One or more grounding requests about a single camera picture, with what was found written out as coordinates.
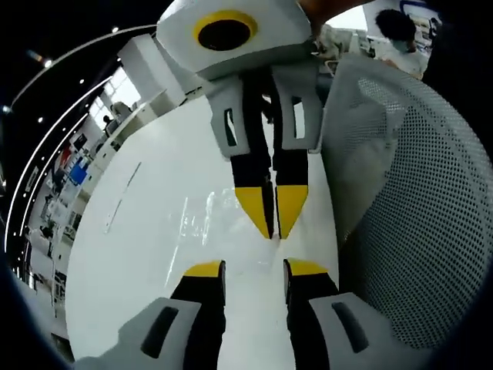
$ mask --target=yellow ring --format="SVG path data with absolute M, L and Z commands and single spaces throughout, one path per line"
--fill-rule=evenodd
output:
M 248 14 L 238 12 L 237 10 L 219 10 L 218 12 L 210 13 L 199 19 L 199 21 L 193 27 L 193 38 L 200 44 L 199 35 L 200 32 L 208 25 L 211 25 L 218 21 L 237 21 L 243 23 L 250 30 L 250 37 L 245 42 L 249 42 L 257 33 L 257 22 Z

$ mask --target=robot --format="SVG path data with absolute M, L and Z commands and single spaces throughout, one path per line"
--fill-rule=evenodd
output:
M 307 155 L 321 145 L 319 65 L 310 54 L 314 40 L 304 11 L 294 0 L 177 0 L 159 20 L 156 37 L 183 68 L 210 82 L 211 126 L 231 162 L 236 197 L 268 239 L 277 209 L 286 239 L 307 199 Z M 296 128 L 298 103 L 304 137 Z M 272 160 L 262 113 L 273 120 Z

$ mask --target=white wall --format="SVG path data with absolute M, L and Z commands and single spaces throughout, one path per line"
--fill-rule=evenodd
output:
M 376 0 L 363 5 L 364 16 L 367 19 L 368 35 L 375 37 L 383 37 L 377 25 L 375 24 L 375 18 L 379 11 L 383 9 L 396 9 L 399 8 L 399 0 Z
M 176 104 L 185 99 L 185 93 L 157 49 L 151 35 L 136 36 L 119 52 L 123 69 L 136 87 L 143 102 L 150 101 L 166 90 Z

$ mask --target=gray robot part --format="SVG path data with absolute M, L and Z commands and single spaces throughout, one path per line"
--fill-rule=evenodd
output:
M 122 326 L 118 343 L 98 358 L 81 358 L 76 370 L 183 368 L 189 333 L 201 304 L 159 298 Z
M 426 365 L 432 353 L 399 341 L 391 322 L 352 293 L 315 298 L 310 305 L 333 370 L 415 370 Z

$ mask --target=black hair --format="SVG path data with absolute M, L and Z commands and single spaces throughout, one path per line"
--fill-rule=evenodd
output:
M 395 41 L 414 40 L 416 25 L 404 13 L 394 9 L 385 9 L 378 13 L 375 22 L 386 38 Z

